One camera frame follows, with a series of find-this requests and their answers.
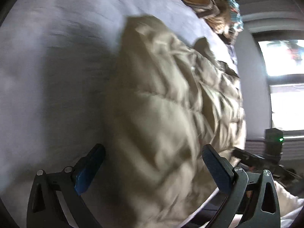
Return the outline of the teal floral patterned garment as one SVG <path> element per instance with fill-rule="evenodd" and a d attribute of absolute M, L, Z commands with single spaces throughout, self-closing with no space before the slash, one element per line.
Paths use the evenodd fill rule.
<path fill-rule="evenodd" d="M 243 30 L 243 20 L 240 14 L 239 4 L 235 0 L 214 0 L 219 14 L 207 19 L 215 33 L 238 34 Z"/>

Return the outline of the beige puffer jacket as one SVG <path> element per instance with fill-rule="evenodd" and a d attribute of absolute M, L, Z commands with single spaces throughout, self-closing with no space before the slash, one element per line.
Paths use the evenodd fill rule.
<path fill-rule="evenodd" d="M 215 194 L 206 144 L 235 165 L 246 122 L 240 79 L 209 42 L 184 44 L 156 17 L 130 17 L 104 107 L 120 227 L 180 227 Z"/>

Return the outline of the bright window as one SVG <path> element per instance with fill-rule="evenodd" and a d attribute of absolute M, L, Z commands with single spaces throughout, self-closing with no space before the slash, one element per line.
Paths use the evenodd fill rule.
<path fill-rule="evenodd" d="M 270 89 L 273 126 L 303 130 L 303 40 L 259 41 Z"/>

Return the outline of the lavender bed blanket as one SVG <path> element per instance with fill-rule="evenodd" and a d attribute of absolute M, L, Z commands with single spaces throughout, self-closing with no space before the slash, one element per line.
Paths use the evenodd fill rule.
<path fill-rule="evenodd" d="M 187 45 L 227 47 L 181 0 L 17 0 L 1 25 L 1 199 L 20 227 L 36 172 L 103 141 L 102 101 L 126 17 L 150 14 Z"/>

